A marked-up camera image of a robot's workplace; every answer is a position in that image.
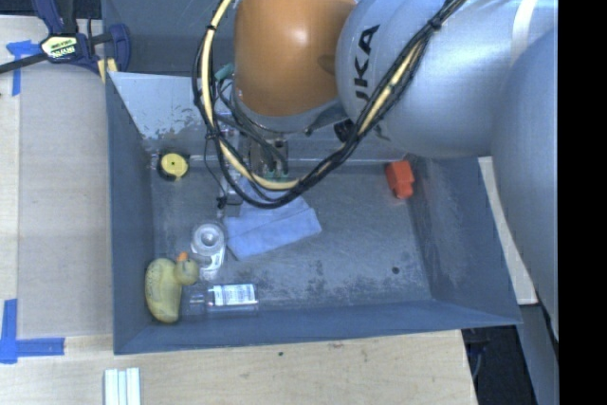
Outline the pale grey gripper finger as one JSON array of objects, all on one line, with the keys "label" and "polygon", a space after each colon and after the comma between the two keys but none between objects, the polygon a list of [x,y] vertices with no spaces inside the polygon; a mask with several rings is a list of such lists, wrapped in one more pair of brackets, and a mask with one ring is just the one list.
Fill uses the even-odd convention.
[{"label": "pale grey gripper finger", "polygon": [[242,196],[232,187],[232,185],[223,179],[223,193],[227,206],[239,206],[243,203]]}]

